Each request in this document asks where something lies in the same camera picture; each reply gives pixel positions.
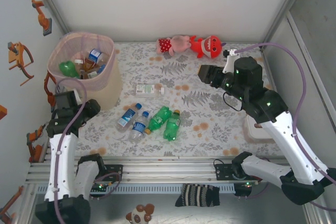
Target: pink pig plush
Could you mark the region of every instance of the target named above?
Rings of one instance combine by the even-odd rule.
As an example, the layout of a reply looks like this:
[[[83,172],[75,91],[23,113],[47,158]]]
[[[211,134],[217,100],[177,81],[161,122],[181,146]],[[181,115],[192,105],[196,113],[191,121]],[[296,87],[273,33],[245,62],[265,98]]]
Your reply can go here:
[[[189,47],[191,47],[189,36],[176,35],[173,38],[156,41],[156,52],[158,54],[169,52],[171,56],[174,56],[174,52],[184,52]]]

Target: stuffed toy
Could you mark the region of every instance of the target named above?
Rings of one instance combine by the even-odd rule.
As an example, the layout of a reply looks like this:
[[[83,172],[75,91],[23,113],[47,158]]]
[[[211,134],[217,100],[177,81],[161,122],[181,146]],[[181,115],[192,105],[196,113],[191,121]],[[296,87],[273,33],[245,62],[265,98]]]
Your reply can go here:
[[[206,39],[199,38],[195,41],[196,36],[190,38],[191,47],[190,49],[194,52],[198,52],[197,57],[201,58],[203,55],[209,58],[216,58],[222,52],[222,47],[226,43],[221,43],[221,40],[216,36],[210,36]]]
[[[156,41],[156,52],[162,54],[169,52],[170,56],[174,56],[174,52],[184,52],[191,44],[189,36],[176,35],[173,38],[158,39]]]
[[[143,205],[137,205],[132,212],[126,215],[126,220],[131,224],[148,224],[152,219],[152,214],[154,213],[154,205],[147,204],[145,207]]]

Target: floral tablecloth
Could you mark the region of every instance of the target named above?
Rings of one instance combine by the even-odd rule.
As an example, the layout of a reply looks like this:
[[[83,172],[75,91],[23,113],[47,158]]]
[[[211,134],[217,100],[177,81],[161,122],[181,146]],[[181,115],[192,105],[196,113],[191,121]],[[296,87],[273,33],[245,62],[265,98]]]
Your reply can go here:
[[[248,44],[227,44],[226,49],[244,48]],[[223,156],[249,151],[257,155],[282,155],[274,142],[250,143],[243,132],[244,111],[236,112],[223,101],[222,89],[202,83],[197,71],[200,65],[224,66],[226,59],[203,57],[187,50],[182,54],[157,55],[155,43],[116,44],[117,59],[123,80],[123,90],[116,106],[100,112],[80,129],[76,155],[100,153],[109,156]],[[263,67],[264,85],[270,88],[263,59],[258,48],[245,52]],[[156,83],[165,87],[159,98],[134,96],[134,85]],[[227,102],[236,108],[238,101],[229,96]],[[137,143],[128,140],[131,128],[119,133],[116,120],[134,103],[141,103],[142,111],[154,115],[163,106],[180,110],[181,126],[177,139],[163,138],[165,125]]]

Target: red plush toy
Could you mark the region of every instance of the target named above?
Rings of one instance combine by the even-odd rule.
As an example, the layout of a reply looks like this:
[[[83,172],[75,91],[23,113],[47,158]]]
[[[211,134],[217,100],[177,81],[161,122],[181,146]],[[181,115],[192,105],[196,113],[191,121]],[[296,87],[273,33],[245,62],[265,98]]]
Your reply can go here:
[[[209,58],[216,58],[221,54],[222,47],[226,44],[221,43],[221,40],[216,36],[210,36],[206,39],[199,38],[197,41],[194,40],[195,38],[196,36],[190,37],[190,49],[194,52],[198,52],[198,58],[203,57],[203,55],[206,55]]]

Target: sock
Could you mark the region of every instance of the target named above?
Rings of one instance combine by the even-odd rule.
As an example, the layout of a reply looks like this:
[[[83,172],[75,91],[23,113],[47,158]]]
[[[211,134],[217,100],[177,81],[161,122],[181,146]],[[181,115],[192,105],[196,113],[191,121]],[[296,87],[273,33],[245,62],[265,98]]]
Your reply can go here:
[[[182,193],[175,203],[175,207],[219,206],[219,187],[210,185],[183,184]]]

